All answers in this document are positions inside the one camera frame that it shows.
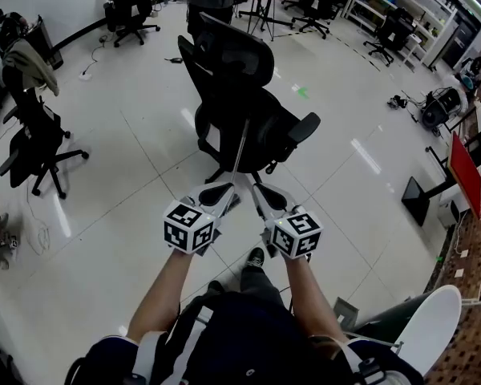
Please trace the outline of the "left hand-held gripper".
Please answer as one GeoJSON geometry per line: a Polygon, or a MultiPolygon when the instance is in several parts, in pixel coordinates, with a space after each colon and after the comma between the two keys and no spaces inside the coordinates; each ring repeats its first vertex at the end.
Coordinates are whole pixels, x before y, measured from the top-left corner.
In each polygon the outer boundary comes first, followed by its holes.
{"type": "Polygon", "coordinates": [[[220,236],[218,227],[222,217],[240,203],[231,182],[197,186],[164,211],[164,241],[183,253],[202,255],[220,236]]]}

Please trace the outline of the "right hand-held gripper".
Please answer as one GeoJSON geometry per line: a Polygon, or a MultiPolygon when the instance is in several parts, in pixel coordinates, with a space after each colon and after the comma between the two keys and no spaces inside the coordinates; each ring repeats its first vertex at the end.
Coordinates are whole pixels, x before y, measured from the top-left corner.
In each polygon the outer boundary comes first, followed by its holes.
{"type": "Polygon", "coordinates": [[[269,256],[310,258],[324,229],[315,213],[307,211],[288,192],[271,184],[255,183],[252,197],[257,214],[264,222],[261,238],[269,256]]]}

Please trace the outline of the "thin grey metal rod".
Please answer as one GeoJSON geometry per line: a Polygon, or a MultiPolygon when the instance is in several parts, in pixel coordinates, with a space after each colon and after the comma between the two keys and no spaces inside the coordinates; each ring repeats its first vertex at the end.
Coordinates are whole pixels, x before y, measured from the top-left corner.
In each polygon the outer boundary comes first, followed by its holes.
{"type": "Polygon", "coordinates": [[[242,152],[243,152],[243,149],[244,149],[244,146],[245,146],[245,141],[246,141],[246,138],[247,138],[247,135],[248,135],[248,132],[249,132],[249,125],[250,125],[250,118],[247,118],[246,121],[245,121],[245,124],[244,124],[244,128],[243,128],[241,137],[240,137],[240,143],[239,143],[239,147],[238,147],[237,154],[236,154],[236,160],[235,160],[235,163],[233,165],[232,175],[231,175],[231,178],[230,178],[230,181],[229,181],[232,184],[235,183],[236,174],[238,172],[238,167],[239,167],[239,164],[241,162],[242,152]]]}

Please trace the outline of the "person's right forearm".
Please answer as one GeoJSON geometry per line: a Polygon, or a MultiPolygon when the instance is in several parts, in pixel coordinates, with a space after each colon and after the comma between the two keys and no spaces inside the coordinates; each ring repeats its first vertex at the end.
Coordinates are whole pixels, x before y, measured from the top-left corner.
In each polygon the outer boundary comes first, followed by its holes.
{"type": "Polygon", "coordinates": [[[327,336],[347,342],[335,313],[326,300],[304,257],[285,259],[293,310],[301,328],[308,336],[327,336]]]}

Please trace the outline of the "person's left forearm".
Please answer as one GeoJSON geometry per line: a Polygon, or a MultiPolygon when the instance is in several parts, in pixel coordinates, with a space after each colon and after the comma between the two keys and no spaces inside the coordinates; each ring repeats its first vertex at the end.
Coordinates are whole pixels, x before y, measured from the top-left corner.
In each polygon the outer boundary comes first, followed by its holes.
{"type": "Polygon", "coordinates": [[[173,250],[135,311],[127,337],[140,342],[148,332],[167,332],[180,312],[180,298],[192,255],[173,250]]]}

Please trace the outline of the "red panel on stand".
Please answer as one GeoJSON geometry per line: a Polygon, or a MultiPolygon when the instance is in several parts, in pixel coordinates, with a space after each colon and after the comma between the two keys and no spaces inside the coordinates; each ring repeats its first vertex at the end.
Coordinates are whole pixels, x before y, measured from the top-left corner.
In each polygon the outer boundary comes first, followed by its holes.
{"type": "Polygon", "coordinates": [[[478,220],[481,218],[481,175],[456,132],[452,134],[449,144],[447,170],[444,182],[428,191],[424,191],[413,176],[408,180],[401,202],[420,227],[426,220],[430,199],[455,184],[459,186],[473,215],[478,220]]]}

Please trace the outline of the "person's grey trouser leg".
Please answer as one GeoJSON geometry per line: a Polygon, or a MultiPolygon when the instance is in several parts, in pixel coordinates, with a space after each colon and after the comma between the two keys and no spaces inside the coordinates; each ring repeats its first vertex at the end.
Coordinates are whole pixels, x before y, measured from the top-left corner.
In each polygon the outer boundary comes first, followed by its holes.
{"type": "Polygon", "coordinates": [[[269,280],[264,270],[257,266],[246,266],[241,271],[240,292],[257,304],[266,307],[284,308],[279,290],[269,280]]]}

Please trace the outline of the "grey metal box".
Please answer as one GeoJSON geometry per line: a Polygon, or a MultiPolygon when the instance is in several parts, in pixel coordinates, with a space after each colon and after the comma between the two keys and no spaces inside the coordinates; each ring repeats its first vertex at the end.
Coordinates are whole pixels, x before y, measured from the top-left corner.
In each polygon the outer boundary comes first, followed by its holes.
{"type": "Polygon", "coordinates": [[[359,309],[352,306],[346,300],[337,297],[333,306],[333,312],[341,328],[348,331],[355,326],[358,319],[359,309]]]}

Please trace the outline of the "person's torso with harness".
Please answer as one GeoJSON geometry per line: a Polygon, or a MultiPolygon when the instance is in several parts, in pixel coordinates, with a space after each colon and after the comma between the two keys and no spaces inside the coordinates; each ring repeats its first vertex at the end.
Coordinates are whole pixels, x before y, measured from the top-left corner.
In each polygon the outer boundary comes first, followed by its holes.
{"type": "Polygon", "coordinates": [[[171,333],[101,339],[64,385],[424,385],[388,346],[351,340],[324,356],[334,342],[306,338],[284,307],[228,292],[190,305],[171,333]]]}

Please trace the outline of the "round black floor fan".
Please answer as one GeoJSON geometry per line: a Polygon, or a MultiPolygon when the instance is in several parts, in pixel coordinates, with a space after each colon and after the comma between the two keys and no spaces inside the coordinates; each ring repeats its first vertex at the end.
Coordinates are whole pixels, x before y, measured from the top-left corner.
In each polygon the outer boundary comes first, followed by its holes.
{"type": "Polygon", "coordinates": [[[420,109],[421,124],[426,130],[432,131],[458,115],[461,109],[462,97],[455,88],[446,87],[430,91],[420,109]]]}

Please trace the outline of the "white round-top table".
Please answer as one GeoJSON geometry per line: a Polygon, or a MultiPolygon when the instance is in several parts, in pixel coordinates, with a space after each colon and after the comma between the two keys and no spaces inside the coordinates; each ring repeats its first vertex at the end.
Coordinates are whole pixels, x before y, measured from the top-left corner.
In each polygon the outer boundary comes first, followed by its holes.
{"type": "Polygon", "coordinates": [[[445,285],[360,322],[354,333],[394,344],[401,359],[426,375],[452,339],[461,310],[459,289],[445,285]]]}

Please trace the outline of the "beige jacket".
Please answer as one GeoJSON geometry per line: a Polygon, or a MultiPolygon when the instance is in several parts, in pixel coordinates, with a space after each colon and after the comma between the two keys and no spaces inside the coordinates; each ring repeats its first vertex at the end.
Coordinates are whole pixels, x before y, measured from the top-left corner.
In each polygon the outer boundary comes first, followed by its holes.
{"type": "Polygon", "coordinates": [[[7,49],[2,65],[22,74],[24,91],[47,86],[55,96],[59,95],[59,85],[51,66],[24,38],[18,39],[7,49]]]}

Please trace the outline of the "black equipment box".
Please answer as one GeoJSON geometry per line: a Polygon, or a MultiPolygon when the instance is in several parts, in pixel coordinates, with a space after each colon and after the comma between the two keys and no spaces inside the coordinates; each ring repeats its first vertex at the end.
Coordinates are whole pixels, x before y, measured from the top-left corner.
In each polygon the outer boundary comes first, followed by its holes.
{"type": "Polygon", "coordinates": [[[45,23],[40,15],[27,31],[25,39],[54,71],[63,65],[63,57],[60,51],[53,48],[45,23]]]}

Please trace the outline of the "white shelving unit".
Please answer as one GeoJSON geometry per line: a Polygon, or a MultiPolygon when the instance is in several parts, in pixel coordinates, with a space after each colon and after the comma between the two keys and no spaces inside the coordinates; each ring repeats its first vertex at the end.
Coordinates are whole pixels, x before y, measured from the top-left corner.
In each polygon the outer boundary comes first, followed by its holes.
{"type": "Polygon", "coordinates": [[[459,27],[457,9],[439,0],[351,0],[344,17],[374,33],[398,8],[409,13],[414,24],[415,42],[401,50],[403,61],[412,67],[421,63],[434,71],[459,27]]]}

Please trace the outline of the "black tall cabinet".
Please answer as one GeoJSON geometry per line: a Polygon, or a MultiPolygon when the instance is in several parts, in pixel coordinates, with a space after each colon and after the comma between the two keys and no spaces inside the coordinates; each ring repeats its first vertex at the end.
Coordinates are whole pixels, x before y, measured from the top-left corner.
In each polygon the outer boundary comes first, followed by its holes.
{"type": "Polygon", "coordinates": [[[456,28],[447,43],[447,48],[442,60],[450,68],[454,69],[455,64],[462,58],[468,47],[481,30],[481,22],[465,8],[457,11],[454,22],[456,28]]]}

